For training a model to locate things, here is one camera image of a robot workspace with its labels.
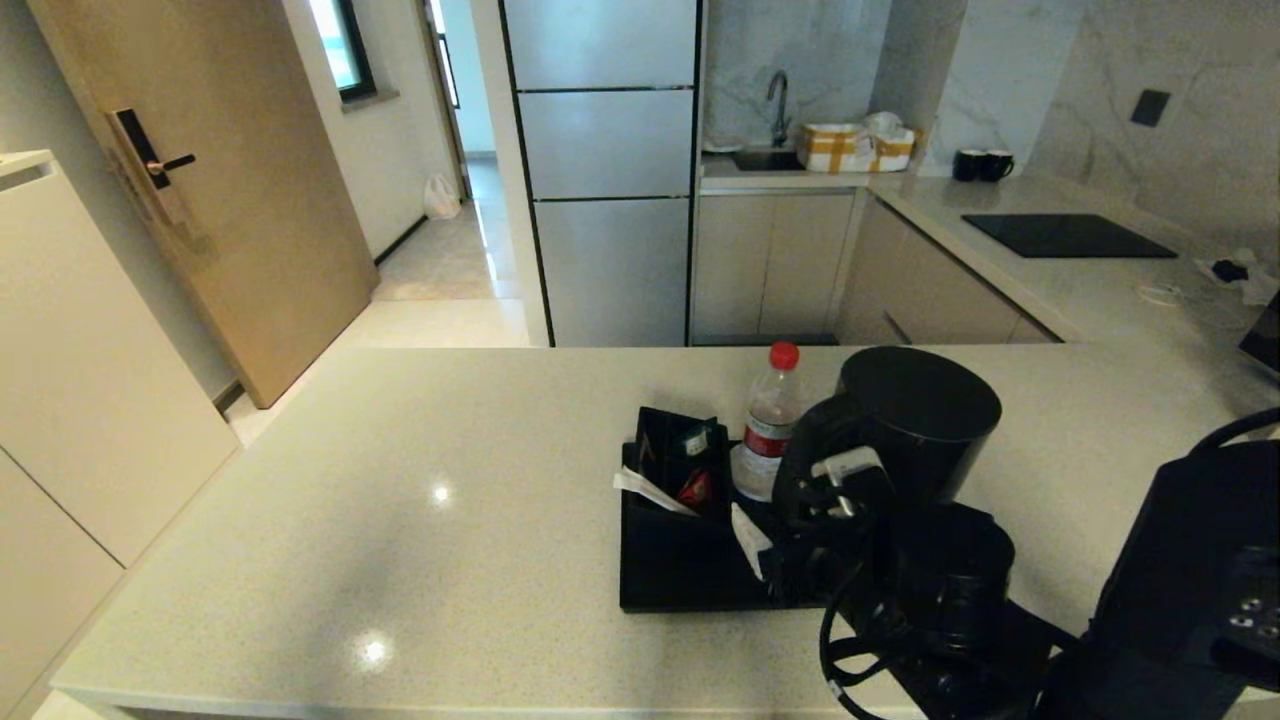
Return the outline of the beige kitchen base cabinets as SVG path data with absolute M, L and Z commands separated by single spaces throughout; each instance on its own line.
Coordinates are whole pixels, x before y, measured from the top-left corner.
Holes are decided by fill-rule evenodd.
M 695 345 L 1029 345 L 1056 336 L 865 191 L 701 200 Z

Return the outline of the light wooden door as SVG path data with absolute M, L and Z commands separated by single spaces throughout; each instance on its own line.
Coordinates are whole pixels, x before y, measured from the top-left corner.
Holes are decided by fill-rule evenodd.
M 96 142 L 244 392 L 273 406 L 378 270 L 285 0 L 26 0 Z M 133 108 L 188 220 L 157 222 L 106 113 Z

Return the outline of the dark-framed window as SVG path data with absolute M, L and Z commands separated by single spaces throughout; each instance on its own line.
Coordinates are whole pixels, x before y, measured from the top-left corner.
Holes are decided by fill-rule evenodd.
M 306 0 L 317 28 L 326 64 L 344 104 L 378 94 L 358 26 L 355 0 Z

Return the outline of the black electronic door lock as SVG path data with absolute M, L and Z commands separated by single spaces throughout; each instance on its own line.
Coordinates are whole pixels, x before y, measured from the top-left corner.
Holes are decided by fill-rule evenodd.
M 163 160 L 154 147 L 137 111 L 124 108 L 106 113 L 108 123 L 125 156 L 125 168 L 137 193 L 146 202 L 154 218 L 168 227 L 188 220 L 189 211 L 177 190 L 172 190 L 170 176 L 193 165 L 192 152 Z

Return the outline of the white plastic bag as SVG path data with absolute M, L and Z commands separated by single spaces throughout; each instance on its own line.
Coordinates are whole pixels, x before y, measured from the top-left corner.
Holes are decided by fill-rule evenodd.
M 429 220 L 449 220 L 462 211 L 458 190 L 443 174 L 430 176 L 422 191 L 424 215 Z

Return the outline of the white crumpled cloth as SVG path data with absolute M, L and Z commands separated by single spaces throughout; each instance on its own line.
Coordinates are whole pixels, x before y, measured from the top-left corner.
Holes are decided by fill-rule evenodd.
M 1211 275 L 1210 266 L 1221 259 L 1230 259 L 1247 266 L 1251 272 L 1251 278 L 1244 282 L 1235 282 L 1230 284 L 1224 284 L 1217 281 Z M 1199 273 L 1207 278 L 1212 286 L 1238 292 L 1245 306 L 1265 306 L 1276 295 L 1276 292 L 1280 292 L 1280 264 L 1271 263 L 1268 259 L 1261 258 L 1252 249 L 1240 247 L 1231 251 L 1225 258 L 1197 258 L 1194 264 Z

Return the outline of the black rectangular serving tray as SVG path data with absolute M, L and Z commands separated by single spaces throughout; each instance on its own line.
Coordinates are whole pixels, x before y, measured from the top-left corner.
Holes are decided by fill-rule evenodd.
M 744 510 L 767 505 L 742 497 Z M 785 609 L 765 583 L 751 573 L 746 559 L 716 565 L 640 565 L 620 560 L 620 607 L 625 612 L 741 612 Z

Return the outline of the yellow white basket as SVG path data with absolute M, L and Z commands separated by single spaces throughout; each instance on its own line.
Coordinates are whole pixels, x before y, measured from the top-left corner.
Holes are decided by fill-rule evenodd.
M 910 128 L 877 131 L 860 124 L 805 124 L 797 159 L 820 174 L 876 174 L 906 170 L 916 141 Z

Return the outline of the cream tall cabinet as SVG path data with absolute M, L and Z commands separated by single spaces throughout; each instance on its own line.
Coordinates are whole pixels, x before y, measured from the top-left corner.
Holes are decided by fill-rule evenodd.
M 56 158 L 0 154 L 0 720 L 239 451 Z

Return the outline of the black induction cooktop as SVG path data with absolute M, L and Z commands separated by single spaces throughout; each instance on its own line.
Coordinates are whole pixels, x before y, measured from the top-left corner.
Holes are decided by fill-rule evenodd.
M 966 214 L 965 223 L 1024 259 L 1175 259 L 1178 254 L 1096 214 Z

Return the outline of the red-capped clear water bottle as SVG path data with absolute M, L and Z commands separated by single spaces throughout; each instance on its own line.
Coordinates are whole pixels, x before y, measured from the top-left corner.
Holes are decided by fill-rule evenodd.
M 795 343 L 774 342 L 767 368 L 750 386 L 740 443 L 760 456 L 782 460 L 795 424 L 804 414 L 795 374 L 799 360 L 800 348 Z

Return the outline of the green snack packet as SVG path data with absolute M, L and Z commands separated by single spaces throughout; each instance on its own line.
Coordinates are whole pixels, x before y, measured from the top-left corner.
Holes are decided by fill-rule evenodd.
M 716 416 L 695 421 L 681 430 L 672 441 L 672 450 L 680 457 L 691 459 L 707 454 L 714 443 L 719 427 Z

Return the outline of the white wrapped stirrer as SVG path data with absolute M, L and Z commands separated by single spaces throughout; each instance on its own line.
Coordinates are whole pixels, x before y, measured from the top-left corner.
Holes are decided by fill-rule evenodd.
M 694 510 L 685 506 L 676 498 L 671 497 L 658 486 L 649 482 L 649 479 L 646 479 L 637 471 L 631 470 L 630 468 L 621 468 L 613 475 L 612 484 L 616 489 L 639 495 L 643 498 L 648 500 L 649 502 L 654 503 L 655 506 L 664 509 L 666 511 L 677 512 L 692 518 L 698 516 L 698 514 Z

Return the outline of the black electric kettle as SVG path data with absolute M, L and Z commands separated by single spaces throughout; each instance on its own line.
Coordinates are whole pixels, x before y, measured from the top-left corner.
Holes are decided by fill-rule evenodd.
M 905 346 L 860 350 L 842 365 L 835 393 L 795 424 L 774 482 L 774 525 L 888 525 L 890 568 L 1007 571 L 1015 557 L 1009 534 L 989 514 L 956 502 L 1002 411 L 992 387 L 954 360 Z M 860 446 L 883 460 L 897 509 L 874 521 L 801 520 L 800 464 Z

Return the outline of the dark kitchen faucet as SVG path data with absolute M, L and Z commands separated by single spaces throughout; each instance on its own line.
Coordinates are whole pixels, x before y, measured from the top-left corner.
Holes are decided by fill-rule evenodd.
M 773 149 L 782 149 L 788 140 L 788 128 L 791 123 L 791 118 L 787 113 L 788 74 L 786 70 L 778 69 L 771 77 L 765 100 L 774 104 L 774 119 L 771 124 L 771 146 Z

